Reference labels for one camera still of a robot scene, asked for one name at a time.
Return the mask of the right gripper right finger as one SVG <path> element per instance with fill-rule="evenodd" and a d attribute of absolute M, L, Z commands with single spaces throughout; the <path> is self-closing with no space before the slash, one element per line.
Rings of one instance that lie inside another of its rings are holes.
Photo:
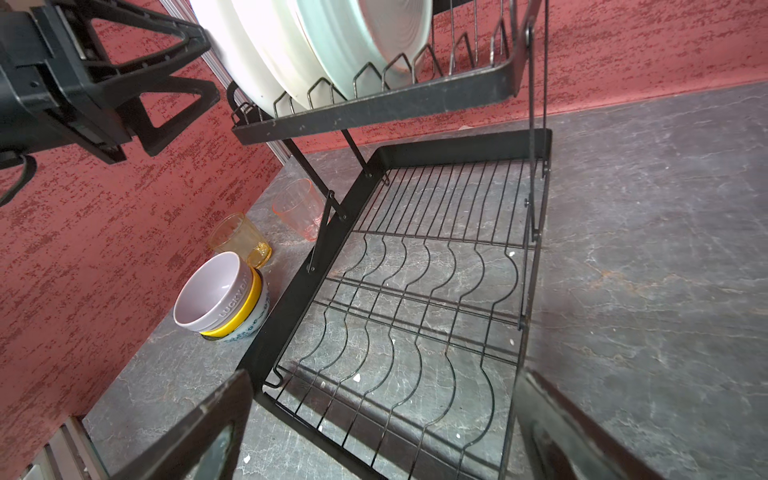
<path fill-rule="evenodd" d="M 536 479 L 660 477 L 533 369 L 517 376 L 514 407 Z"/>

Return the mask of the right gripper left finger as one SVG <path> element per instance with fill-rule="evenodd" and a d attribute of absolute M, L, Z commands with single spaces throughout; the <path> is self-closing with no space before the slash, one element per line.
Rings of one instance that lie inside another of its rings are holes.
<path fill-rule="evenodd" d="M 248 373 L 235 371 L 114 479 L 231 479 L 253 403 Z"/>

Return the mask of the white plate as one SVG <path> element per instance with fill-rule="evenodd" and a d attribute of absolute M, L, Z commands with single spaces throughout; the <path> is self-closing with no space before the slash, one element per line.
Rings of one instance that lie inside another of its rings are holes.
<path fill-rule="evenodd" d="M 252 44 L 230 0 L 191 0 L 198 23 L 206 29 L 214 54 L 240 89 L 265 113 L 291 114 L 289 96 L 274 106 L 284 89 Z"/>
<path fill-rule="evenodd" d="M 233 5 L 263 62 L 294 102 L 310 110 L 345 100 L 317 59 L 295 1 L 234 0 Z"/>

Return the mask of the blue floral porcelain bowl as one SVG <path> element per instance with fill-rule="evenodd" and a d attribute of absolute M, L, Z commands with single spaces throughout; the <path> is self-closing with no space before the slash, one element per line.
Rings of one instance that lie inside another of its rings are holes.
<path fill-rule="evenodd" d="M 225 337 L 210 337 L 207 335 L 201 334 L 201 337 L 204 338 L 206 341 L 213 341 L 213 342 L 234 342 L 238 340 L 242 340 L 245 338 L 248 338 L 252 335 L 255 335 L 260 330 L 261 326 L 265 322 L 268 313 L 270 309 L 270 299 L 269 299 L 269 291 L 266 287 L 262 289 L 262 292 L 260 294 L 259 300 L 254 306 L 254 309 L 251 311 L 249 316 L 245 319 L 245 321 L 238 326 L 232 333 Z"/>

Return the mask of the lavender ceramic bowl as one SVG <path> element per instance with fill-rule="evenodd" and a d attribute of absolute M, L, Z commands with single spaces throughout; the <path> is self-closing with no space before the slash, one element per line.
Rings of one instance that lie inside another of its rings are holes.
<path fill-rule="evenodd" d="M 252 285 L 252 270 L 236 253 L 217 254 L 182 288 L 172 311 L 174 322 L 196 333 L 215 330 L 242 307 Z"/>

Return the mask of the amber glass cup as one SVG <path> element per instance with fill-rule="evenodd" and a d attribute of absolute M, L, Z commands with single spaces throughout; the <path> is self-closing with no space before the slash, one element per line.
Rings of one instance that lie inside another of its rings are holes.
<path fill-rule="evenodd" d="M 208 246 L 216 253 L 234 252 L 255 269 L 264 267 L 272 256 L 266 237 L 241 212 L 228 215 L 213 229 Z"/>

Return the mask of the yellow bowl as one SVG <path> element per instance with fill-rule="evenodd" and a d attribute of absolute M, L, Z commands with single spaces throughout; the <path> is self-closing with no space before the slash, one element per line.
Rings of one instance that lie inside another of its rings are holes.
<path fill-rule="evenodd" d="M 201 335 L 206 338 L 214 338 L 214 339 L 221 339 L 225 338 L 226 336 L 229 336 L 232 334 L 238 327 L 243 325 L 247 319 L 247 317 L 252 313 L 252 311 L 255 309 L 256 304 L 258 303 L 261 292 L 263 289 L 263 280 L 261 278 L 261 274 L 257 269 L 252 268 L 251 272 L 253 274 L 253 282 L 251 286 L 251 290 L 241 307 L 241 309 L 234 315 L 234 317 L 223 326 L 210 331 L 202 332 Z"/>

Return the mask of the pink glass cup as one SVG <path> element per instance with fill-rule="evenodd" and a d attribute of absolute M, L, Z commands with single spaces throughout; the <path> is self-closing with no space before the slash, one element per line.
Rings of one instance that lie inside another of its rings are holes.
<path fill-rule="evenodd" d="M 310 242 L 318 237 L 324 207 L 325 197 L 307 178 L 290 183 L 272 202 L 280 220 Z"/>

